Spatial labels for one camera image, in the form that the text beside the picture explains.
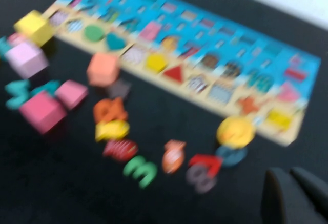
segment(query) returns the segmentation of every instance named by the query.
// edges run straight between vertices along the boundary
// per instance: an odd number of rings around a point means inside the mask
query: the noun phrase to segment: orange star
[[[248,115],[258,112],[260,107],[255,105],[254,102],[255,98],[251,96],[238,99],[237,103],[241,106],[241,115]]]

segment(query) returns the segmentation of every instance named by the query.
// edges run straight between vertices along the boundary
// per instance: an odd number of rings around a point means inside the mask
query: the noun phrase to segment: green circle
[[[98,42],[102,40],[105,33],[103,29],[97,25],[89,25],[85,28],[84,34],[86,38],[92,42]]]

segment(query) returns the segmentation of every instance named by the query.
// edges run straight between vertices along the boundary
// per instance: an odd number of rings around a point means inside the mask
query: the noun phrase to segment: yellow circle
[[[230,116],[219,126],[216,132],[218,142],[231,149],[247,146],[255,136],[255,126],[250,120],[240,116]]]

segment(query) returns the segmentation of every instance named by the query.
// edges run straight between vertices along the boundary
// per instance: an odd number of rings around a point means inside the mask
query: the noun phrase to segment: blue puzzle board
[[[284,145],[298,134],[320,67],[314,55],[181,0],[57,0],[45,16],[59,38],[91,53],[110,50],[104,38],[86,40],[87,24],[123,29],[135,48],[118,54],[122,68],[215,113],[249,116],[258,131]],[[140,39],[150,25],[158,30],[142,52],[137,48],[145,46]],[[162,49],[168,69],[189,71],[182,83],[168,83],[164,71],[147,72],[145,56]],[[254,93],[258,112],[245,113],[238,100]]]
[[[58,0],[57,3],[69,5],[74,1]],[[259,69],[272,82],[270,86],[279,87],[288,80],[304,101],[310,98],[319,58],[181,0],[79,0],[75,7],[91,16],[114,20],[136,34],[150,21],[157,21],[163,30],[154,43],[160,45],[168,36],[177,38],[175,52],[191,54],[188,55],[191,63],[201,64],[202,56],[213,54],[219,59],[213,70],[218,75],[228,63],[234,62],[241,68],[239,79]],[[291,63],[290,59],[296,54],[301,57],[300,62]],[[304,80],[284,76],[285,70],[295,65],[298,71],[307,73]]]

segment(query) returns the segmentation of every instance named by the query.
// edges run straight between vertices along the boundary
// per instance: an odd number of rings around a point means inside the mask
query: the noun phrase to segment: pink block
[[[117,80],[119,74],[118,57],[109,53],[96,53],[87,69],[89,84],[106,87]]]
[[[17,74],[24,79],[32,77],[48,66],[42,50],[28,41],[13,47],[5,54],[5,57]]]
[[[150,22],[140,33],[140,37],[148,41],[153,41],[158,35],[161,25],[155,22]]]
[[[45,134],[66,116],[60,103],[46,91],[39,92],[19,111],[23,117],[41,134]]]
[[[55,94],[71,110],[88,95],[88,88],[80,83],[68,80],[56,90]]]
[[[20,33],[14,33],[14,34],[10,35],[8,38],[8,42],[12,46],[18,46],[19,44],[23,43],[24,41],[26,41],[26,37]]]

